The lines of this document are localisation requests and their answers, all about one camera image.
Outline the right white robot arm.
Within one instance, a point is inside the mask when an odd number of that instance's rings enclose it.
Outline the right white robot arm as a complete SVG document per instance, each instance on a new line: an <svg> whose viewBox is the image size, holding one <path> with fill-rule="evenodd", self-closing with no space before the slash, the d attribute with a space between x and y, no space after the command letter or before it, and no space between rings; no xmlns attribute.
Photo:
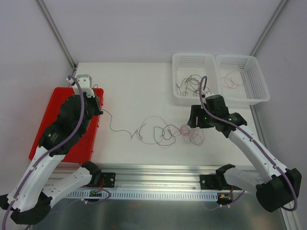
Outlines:
<svg viewBox="0 0 307 230"><path fill-rule="evenodd" d="M298 208L302 175L298 169L289 169L277 160L255 137L247 121L239 113L230 113L223 96L217 94L200 98L199 105L192 105L188 126L215 128L234 143L252 163L258 176L227 164L215 171L209 187L216 190L229 186L238 187L256 196L268 212L284 209L293 212Z"/></svg>

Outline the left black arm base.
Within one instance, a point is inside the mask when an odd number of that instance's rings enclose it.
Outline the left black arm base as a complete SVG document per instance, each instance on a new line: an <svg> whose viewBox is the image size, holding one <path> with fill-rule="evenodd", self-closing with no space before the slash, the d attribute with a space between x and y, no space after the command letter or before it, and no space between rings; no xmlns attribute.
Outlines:
<svg viewBox="0 0 307 230"><path fill-rule="evenodd" d="M116 173L102 172L96 186L101 188L114 188L116 182Z"/></svg>

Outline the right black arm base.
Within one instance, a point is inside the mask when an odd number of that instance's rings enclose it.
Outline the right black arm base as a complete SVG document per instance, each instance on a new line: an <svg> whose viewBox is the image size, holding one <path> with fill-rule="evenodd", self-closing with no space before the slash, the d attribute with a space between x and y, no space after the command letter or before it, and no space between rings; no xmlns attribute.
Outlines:
<svg viewBox="0 0 307 230"><path fill-rule="evenodd" d="M220 190L220 185L214 174L201 174L200 187L201 190Z"/></svg>

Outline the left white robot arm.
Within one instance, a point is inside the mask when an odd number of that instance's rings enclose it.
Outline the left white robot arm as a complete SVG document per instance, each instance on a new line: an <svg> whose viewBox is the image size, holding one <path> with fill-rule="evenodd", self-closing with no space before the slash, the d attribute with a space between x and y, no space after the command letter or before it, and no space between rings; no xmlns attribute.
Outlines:
<svg viewBox="0 0 307 230"><path fill-rule="evenodd" d="M46 184L54 169L84 136L91 120L102 113L99 98L94 94L81 93L66 99L57 119L43 132L35 155L17 186L0 197L0 207L6 211L2 229L6 228L8 218L19 225L35 225L70 192L100 183L100 168L87 161L61 181Z"/></svg>

